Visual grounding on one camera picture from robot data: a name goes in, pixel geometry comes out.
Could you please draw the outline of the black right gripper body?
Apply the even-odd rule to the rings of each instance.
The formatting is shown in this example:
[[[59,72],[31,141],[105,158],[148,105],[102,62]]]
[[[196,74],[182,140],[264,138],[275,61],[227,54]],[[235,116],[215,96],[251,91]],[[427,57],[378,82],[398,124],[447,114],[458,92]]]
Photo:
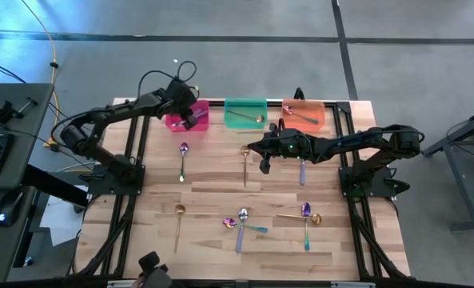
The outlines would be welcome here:
[[[282,118],[277,124],[272,123],[269,129],[270,131],[263,136],[269,139],[269,145],[261,147],[269,152],[266,156],[262,156],[259,165],[262,173],[270,171],[270,159],[274,157],[313,160],[312,139],[307,134],[294,128],[286,128]]]

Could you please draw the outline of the black desk leg beam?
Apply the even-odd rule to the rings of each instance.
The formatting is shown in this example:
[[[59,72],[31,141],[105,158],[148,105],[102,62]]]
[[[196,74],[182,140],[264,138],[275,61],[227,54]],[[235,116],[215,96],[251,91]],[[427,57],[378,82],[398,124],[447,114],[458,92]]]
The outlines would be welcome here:
[[[81,208],[86,208],[88,205],[87,193],[84,190],[30,164],[25,169],[21,184],[33,186],[41,192]]]

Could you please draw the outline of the silver edge bracket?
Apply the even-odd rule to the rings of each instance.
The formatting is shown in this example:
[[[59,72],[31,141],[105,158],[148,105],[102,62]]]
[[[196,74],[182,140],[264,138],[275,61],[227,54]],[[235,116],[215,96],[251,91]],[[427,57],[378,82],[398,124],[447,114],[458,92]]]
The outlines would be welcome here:
[[[372,282],[331,282],[331,288],[376,288]]]
[[[109,281],[106,288],[147,288],[145,282],[137,279]]]

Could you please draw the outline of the pink plastic bin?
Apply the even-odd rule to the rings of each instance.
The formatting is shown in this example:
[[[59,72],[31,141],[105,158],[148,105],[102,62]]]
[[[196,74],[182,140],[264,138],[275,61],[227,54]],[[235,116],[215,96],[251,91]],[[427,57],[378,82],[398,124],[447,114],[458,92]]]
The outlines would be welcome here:
[[[190,130],[185,130],[185,129],[178,129],[178,128],[173,128],[172,127],[172,124],[174,122],[179,122],[181,121],[181,118],[179,116],[171,116],[171,115],[167,115],[165,117],[165,126],[170,129],[172,132],[200,132],[200,131],[205,131],[208,129],[209,127],[209,102],[206,101],[206,100],[198,100],[196,103],[194,103],[192,106],[191,106],[193,112],[195,110],[207,110],[208,113],[205,115],[206,116],[206,123],[205,124],[201,124],[199,126],[196,126],[194,127],[193,129],[190,129]]]

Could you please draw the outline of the long black floor tape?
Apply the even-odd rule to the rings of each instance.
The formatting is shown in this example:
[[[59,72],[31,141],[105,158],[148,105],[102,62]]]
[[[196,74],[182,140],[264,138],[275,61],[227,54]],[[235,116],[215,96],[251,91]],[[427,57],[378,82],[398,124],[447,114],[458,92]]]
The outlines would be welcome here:
[[[57,41],[79,42],[271,42],[338,43],[337,37],[307,36],[201,36],[52,33]],[[357,45],[474,45],[474,38],[347,38]]]

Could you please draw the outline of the short black floor tape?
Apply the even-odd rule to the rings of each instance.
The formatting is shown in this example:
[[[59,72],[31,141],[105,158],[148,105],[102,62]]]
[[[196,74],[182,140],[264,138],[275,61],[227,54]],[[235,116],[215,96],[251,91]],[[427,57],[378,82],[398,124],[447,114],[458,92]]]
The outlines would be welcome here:
[[[349,99],[356,101],[358,99],[356,91],[356,83],[353,76],[352,64],[350,61],[349,48],[345,35],[345,28],[343,24],[343,18],[341,16],[341,8],[338,0],[331,0],[333,8],[333,17],[335,20],[335,26],[337,30],[338,44],[341,52],[341,61],[343,65],[343,71],[345,75],[345,82],[349,94]]]

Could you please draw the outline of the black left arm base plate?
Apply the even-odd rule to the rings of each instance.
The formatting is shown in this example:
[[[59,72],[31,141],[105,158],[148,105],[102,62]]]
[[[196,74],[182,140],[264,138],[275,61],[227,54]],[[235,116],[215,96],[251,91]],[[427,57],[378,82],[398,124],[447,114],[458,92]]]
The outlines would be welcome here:
[[[145,177],[145,166],[134,166],[126,176],[117,175],[108,168],[96,165],[87,175],[90,194],[137,195],[141,193]]]

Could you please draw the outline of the white paper sheet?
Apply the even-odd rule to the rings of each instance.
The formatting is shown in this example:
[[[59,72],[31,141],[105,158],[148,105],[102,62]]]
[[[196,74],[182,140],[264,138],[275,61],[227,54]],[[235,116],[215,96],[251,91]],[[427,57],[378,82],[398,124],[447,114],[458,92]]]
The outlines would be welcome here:
[[[84,213],[84,209],[77,212],[73,204],[50,196],[39,227],[48,228],[52,246],[58,246],[79,235]]]

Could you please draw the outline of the grey desk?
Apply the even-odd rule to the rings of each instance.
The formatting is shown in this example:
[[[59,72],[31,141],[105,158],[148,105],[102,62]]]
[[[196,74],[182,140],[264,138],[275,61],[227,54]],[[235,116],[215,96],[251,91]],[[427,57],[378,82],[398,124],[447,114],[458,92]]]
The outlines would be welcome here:
[[[0,107],[8,101],[15,110],[23,110],[22,118],[12,118],[5,129],[0,127],[0,133],[14,136],[0,172],[0,200],[23,178],[53,91],[51,84],[0,83]],[[19,219],[12,227],[0,226],[0,282],[8,276],[24,224]]]

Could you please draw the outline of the teal plastic bin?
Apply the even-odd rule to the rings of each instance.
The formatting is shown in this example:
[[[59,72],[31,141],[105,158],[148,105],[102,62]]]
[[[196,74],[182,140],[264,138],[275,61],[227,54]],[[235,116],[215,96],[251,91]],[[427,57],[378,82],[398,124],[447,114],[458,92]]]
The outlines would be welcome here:
[[[235,116],[227,114],[227,110],[237,110],[250,114],[262,114],[265,120],[257,122],[240,122]],[[262,129],[268,120],[267,102],[263,98],[227,98],[224,104],[224,121],[230,129],[258,130]]]

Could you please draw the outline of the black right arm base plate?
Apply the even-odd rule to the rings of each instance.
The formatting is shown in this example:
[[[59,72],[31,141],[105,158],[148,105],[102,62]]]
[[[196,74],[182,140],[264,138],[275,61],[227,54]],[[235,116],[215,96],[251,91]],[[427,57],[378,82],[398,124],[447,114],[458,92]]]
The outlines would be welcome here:
[[[357,178],[351,167],[341,167],[338,176],[344,197],[350,198],[391,198],[400,193],[402,184],[392,177],[389,168],[383,168],[371,178]]]

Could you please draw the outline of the gold spoon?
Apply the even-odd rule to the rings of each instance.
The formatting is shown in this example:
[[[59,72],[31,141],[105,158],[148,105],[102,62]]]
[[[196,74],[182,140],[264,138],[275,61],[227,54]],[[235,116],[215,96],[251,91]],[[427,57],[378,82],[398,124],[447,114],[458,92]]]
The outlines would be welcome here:
[[[247,157],[249,155],[249,148],[247,146],[242,146],[241,154],[244,157],[243,183],[244,183],[244,186],[246,186],[247,185]]]
[[[319,214],[313,214],[311,216],[296,216],[296,215],[287,215],[287,214],[278,214],[277,217],[281,218],[299,218],[304,220],[310,220],[311,223],[315,225],[321,224],[321,216]]]
[[[237,111],[237,110],[227,110],[226,113],[237,117],[240,122],[261,123],[265,120],[265,116],[262,114],[250,114],[250,113],[244,113],[242,111]]]
[[[174,252],[177,253],[181,233],[181,220],[182,216],[185,214],[185,207],[182,204],[178,204],[175,206],[175,211],[177,214],[177,229],[175,234]]]

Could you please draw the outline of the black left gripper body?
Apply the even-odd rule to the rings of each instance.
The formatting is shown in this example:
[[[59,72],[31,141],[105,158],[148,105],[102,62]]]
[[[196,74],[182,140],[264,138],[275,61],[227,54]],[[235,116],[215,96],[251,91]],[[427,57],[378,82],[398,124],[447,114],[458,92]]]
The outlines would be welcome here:
[[[188,84],[179,78],[173,78],[165,93],[171,100],[166,109],[167,114],[180,117],[190,117],[193,115],[191,106],[197,101],[197,98]]]

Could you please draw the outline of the grey side stand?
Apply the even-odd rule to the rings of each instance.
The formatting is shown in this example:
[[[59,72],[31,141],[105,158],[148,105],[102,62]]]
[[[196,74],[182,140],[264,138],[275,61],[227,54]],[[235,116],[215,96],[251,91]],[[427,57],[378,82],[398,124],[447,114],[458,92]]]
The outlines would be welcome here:
[[[474,114],[451,125],[444,136],[422,150],[426,158],[443,153],[468,217],[449,226],[453,233],[474,230]]]

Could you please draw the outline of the black computer mouse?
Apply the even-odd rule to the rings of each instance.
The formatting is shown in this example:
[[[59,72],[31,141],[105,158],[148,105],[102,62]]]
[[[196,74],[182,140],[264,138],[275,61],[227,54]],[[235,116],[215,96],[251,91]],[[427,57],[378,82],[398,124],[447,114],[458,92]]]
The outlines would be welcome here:
[[[0,200],[0,226],[9,227],[16,223],[20,214],[24,193],[12,190]]]

